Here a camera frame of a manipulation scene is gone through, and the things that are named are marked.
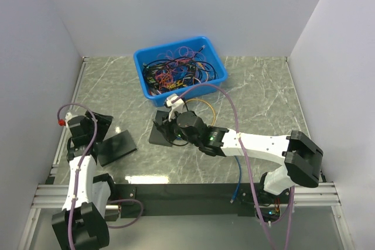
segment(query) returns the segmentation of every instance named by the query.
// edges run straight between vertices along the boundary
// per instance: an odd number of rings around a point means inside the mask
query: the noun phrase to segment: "gray marble surface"
[[[301,107],[284,57],[222,57],[228,80],[221,86],[230,94],[238,111],[240,131],[260,135],[285,135],[292,129],[307,132]],[[132,57],[92,57],[85,71],[76,102],[95,112],[114,116],[107,134],[129,130],[138,151],[104,168],[116,183],[236,183],[238,166],[233,157],[211,157],[193,145],[164,147],[148,143],[156,108],[142,93]],[[221,93],[202,96],[217,112],[216,126],[234,129],[233,112]],[[212,112],[207,105],[189,103],[189,109],[210,124]],[[69,182],[65,160],[66,138],[55,184]],[[241,166],[246,172],[243,157]],[[259,181],[264,172],[277,164],[251,159],[253,176]],[[243,173],[243,182],[248,176]]]

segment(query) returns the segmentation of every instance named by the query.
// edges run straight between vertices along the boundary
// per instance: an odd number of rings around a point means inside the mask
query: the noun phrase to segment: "tangled cables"
[[[158,95],[216,79],[216,70],[201,53],[204,47],[195,52],[183,46],[174,52],[168,50],[159,54],[162,59],[144,63],[142,75],[150,94]]]

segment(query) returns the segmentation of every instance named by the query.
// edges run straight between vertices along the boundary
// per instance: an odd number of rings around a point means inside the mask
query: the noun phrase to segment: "blue cable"
[[[242,178],[242,170],[241,170],[241,163],[240,163],[240,160],[238,159],[237,156],[234,157],[237,161],[237,164],[238,164],[238,169],[240,170],[240,177],[238,178],[238,184],[237,184],[237,187],[236,187],[236,190],[234,191],[233,195],[232,195],[232,198],[230,200],[231,203],[233,203],[233,201],[236,199],[237,197],[237,194],[238,194],[238,190],[240,189],[240,184],[241,184],[241,178]]]

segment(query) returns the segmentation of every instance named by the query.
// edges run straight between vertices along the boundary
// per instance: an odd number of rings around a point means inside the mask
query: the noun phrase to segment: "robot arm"
[[[169,116],[160,124],[154,122],[158,131],[170,142],[177,138],[186,140],[210,156],[244,155],[238,141],[239,135],[232,129],[207,126],[193,111],[180,113],[183,101],[175,103],[178,96],[167,99],[171,108]],[[281,165],[262,176],[263,190],[273,195],[298,184],[317,187],[323,158],[322,150],[304,133],[292,131],[284,136],[262,136],[240,133],[249,157],[264,159]]]

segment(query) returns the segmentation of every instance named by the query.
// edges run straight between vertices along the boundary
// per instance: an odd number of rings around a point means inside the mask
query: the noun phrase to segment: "back wall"
[[[221,55],[289,56],[319,0],[53,0],[83,56],[209,37]]]

